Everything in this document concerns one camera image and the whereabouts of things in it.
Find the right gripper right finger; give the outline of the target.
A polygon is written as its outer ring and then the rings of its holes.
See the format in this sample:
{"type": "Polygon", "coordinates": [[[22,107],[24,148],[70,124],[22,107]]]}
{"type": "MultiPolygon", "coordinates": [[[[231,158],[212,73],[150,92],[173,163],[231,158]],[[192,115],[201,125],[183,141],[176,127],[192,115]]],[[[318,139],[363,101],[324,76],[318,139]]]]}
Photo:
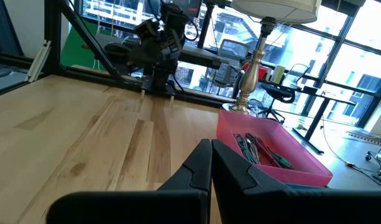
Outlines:
{"type": "Polygon", "coordinates": [[[212,178],[223,223],[290,223],[283,202],[290,188],[212,140],[212,178]]]}

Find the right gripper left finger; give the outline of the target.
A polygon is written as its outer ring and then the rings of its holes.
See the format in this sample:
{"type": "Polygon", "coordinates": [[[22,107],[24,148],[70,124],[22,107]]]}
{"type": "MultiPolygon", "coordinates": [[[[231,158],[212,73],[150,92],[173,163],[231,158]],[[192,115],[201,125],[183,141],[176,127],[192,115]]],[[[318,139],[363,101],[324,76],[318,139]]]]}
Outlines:
{"type": "Polygon", "coordinates": [[[180,168],[158,190],[199,189],[211,191],[212,145],[202,139],[180,168]]]}

